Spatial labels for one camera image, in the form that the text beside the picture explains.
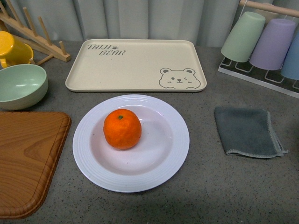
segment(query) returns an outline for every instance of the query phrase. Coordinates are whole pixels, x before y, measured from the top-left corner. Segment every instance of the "mandarin orange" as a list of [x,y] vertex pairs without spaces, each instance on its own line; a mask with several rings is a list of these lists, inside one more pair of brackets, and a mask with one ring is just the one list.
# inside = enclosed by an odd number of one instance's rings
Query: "mandarin orange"
[[109,145],[125,150],[139,142],[141,123],[132,111],[117,109],[105,118],[103,132]]

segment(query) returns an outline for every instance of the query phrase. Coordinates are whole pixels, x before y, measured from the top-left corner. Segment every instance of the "white curtain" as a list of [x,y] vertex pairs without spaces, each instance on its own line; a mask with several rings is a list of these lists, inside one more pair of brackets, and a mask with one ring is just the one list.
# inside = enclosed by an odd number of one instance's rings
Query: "white curtain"
[[[298,0],[255,1],[299,9]],[[239,0],[11,0],[11,3],[22,23],[29,26],[23,11],[26,7],[36,31],[44,36],[38,20],[41,16],[52,40],[176,39],[211,47],[223,45],[242,9]]]

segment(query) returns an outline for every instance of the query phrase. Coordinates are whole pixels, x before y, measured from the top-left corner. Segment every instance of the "bear illustration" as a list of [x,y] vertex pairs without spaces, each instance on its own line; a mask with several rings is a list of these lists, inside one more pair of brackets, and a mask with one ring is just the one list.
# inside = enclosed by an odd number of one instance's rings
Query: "bear illustration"
[[193,69],[171,70],[163,68],[160,70],[162,74],[159,80],[160,86],[171,89],[196,89],[200,87],[200,81],[195,77]]

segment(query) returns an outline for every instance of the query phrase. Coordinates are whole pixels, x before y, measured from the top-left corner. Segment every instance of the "microfiber towel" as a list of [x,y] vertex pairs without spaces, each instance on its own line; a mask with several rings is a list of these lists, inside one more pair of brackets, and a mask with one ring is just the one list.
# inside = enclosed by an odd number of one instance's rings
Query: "microfiber towel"
[[274,132],[266,110],[216,107],[215,120],[227,155],[273,158],[288,153]]

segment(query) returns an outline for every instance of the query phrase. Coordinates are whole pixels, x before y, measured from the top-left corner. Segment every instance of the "white plate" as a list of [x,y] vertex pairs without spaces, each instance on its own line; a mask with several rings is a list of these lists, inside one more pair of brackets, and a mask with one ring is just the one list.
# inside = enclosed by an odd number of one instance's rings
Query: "white plate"
[[[105,117],[118,108],[133,111],[142,125],[136,146],[117,150],[103,134]],[[189,132],[181,115],[169,104],[144,95],[106,100],[80,121],[73,139],[75,161],[93,183],[117,192],[139,192],[169,180],[183,165]]]

